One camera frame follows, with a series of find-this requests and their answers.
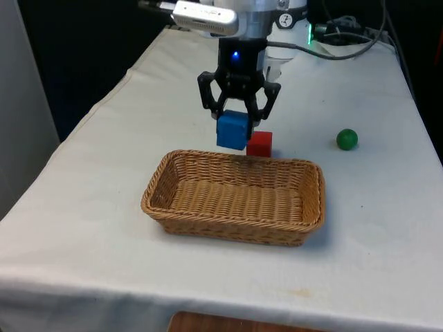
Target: stain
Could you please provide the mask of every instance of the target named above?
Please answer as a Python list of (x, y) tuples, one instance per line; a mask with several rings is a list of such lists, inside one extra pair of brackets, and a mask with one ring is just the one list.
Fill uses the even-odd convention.
[(309, 289), (307, 289), (307, 288), (299, 288), (299, 289), (289, 290), (288, 294), (304, 297), (304, 298), (307, 298), (307, 299), (312, 297), (311, 291)]

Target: wall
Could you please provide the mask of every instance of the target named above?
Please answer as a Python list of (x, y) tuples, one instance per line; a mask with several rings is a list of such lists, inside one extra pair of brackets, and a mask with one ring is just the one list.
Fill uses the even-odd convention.
[(137, 0), (19, 0), (19, 5), (61, 140), (170, 21), (169, 15), (138, 9)]
[(58, 145), (15, 0), (0, 0), (0, 219)]

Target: table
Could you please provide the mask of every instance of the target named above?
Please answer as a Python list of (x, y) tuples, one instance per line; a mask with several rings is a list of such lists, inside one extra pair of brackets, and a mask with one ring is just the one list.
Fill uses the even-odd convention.
[[(192, 311), (443, 331), (443, 171), (381, 45), (345, 62), (298, 55), (260, 127), (274, 133), (274, 156), (323, 169), (326, 224), (304, 246), (172, 236), (142, 213), (167, 152), (228, 151), (215, 146), (196, 81), (216, 57), (215, 40), (164, 31), (53, 154), (0, 223), (1, 328), (165, 331)], [(347, 127), (360, 137), (352, 152), (334, 144)]]

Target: wooden surface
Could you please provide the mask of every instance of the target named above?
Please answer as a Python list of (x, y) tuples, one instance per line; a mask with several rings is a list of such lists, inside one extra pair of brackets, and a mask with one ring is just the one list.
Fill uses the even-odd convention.
[(177, 313), (172, 317), (168, 332), (320, 332), (298, 327), (236, 320), (234, 318)]

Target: black background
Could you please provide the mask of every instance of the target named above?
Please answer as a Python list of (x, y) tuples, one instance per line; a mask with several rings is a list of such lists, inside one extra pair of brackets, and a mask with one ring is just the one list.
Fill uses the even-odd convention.
[[(372, 27), (381, 23), (379, 0), (326, 3), (333, 17), (354, 15)], [(417, 106), (442, 159), (437, 117), (443, 111), (443, 74), (434, 58), (443, 27), (443, 1), (387, 3)], [(167, 15), (139, 10), (136, 0), (21, 0), (19, 5), (61, 140), (118, 83), (164, 25), (171, 24)], [(326, 21), (320, 0), (309, 2), (309, 20)]]

